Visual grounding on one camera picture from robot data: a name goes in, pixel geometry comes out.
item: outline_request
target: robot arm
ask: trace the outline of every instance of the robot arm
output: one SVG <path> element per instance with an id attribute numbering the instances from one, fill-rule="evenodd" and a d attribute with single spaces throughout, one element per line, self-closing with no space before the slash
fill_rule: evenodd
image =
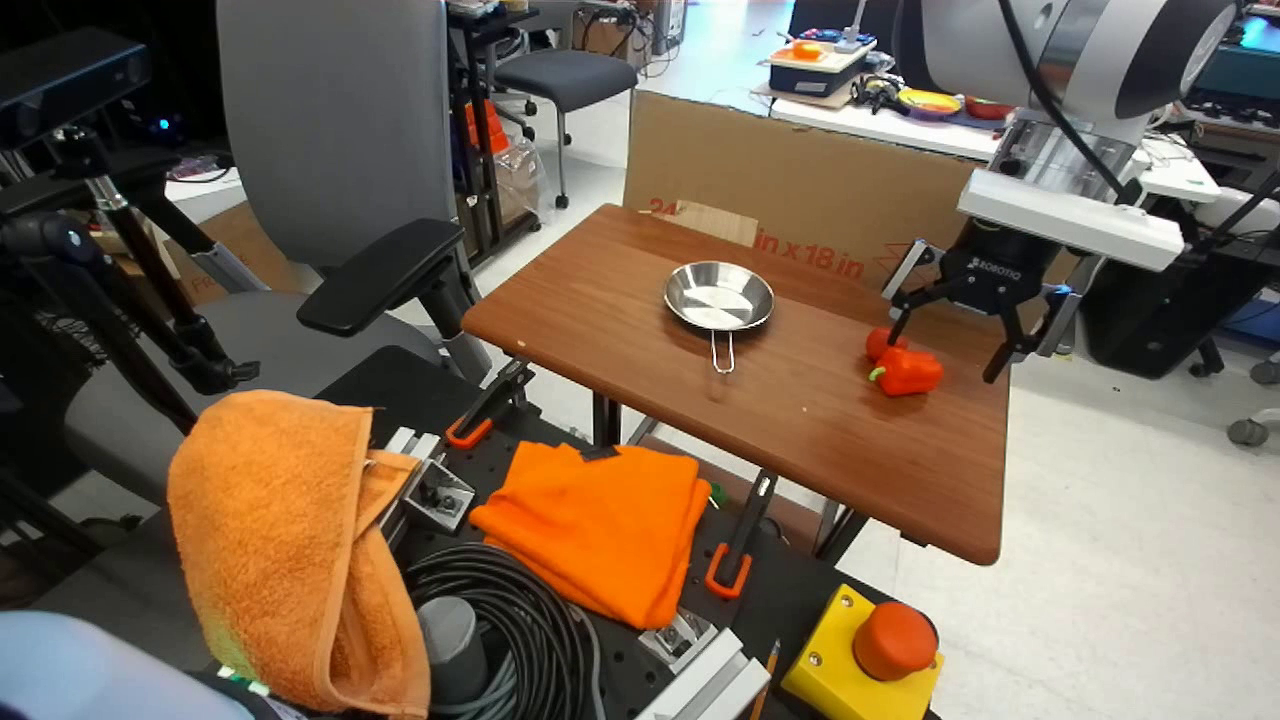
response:
<path id="1" fill-rule="evenodd" d="M 1148 115 L 1194 87 L 1232 18 L 1232 0 L 925 0 L 932 79 L 1016 111 L 960 190 L 960 238 L 944 253 L 915 242 L 885 283 L 891 340 L 925 302 L 977 307 L 1003 323 L 985 372 L 997 379 L 1008 359 L 1056 348 L 1108 260 L 1163 270 L 1184 232 L 1136 207 L 1132 155 Z M 1076 270 L 1046 287 L 1066 247 Z M 919 264 L 936 264 L 936 281 L 903 287 Z"/>

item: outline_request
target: white floor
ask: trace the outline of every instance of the white floor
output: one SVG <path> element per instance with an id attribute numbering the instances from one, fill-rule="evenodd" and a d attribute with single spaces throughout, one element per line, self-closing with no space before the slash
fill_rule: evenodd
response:
<path id="1" fill-rule="evenodd" d="M 783 18 L 782 0 L 701 0 L 679 56 L 650 82 L 755 108 Z M 543 207 L 543 232 L 482 269 L 483 290 L 619 198 L 618 115 L 626 108 L 578 121 L 572 207 Z M 1027 359 L 1013 372 L 1003 558 L 973 566 L 885 523 L 849 546 L 846 573 L 939 623 L 939 714 L 1280 714 L 1267 696 L 1280 674 L 1280 440 L 1266 453 L 1225 440 L 1230 420 L 1280 404 L 1248 382 L 1257 356 L 1232 348 L 1225 376 L 1159 382 L 1076 356 Z M 589 420 L 589 396 L 547 372 L 531 398 L 566 429 Z"/>

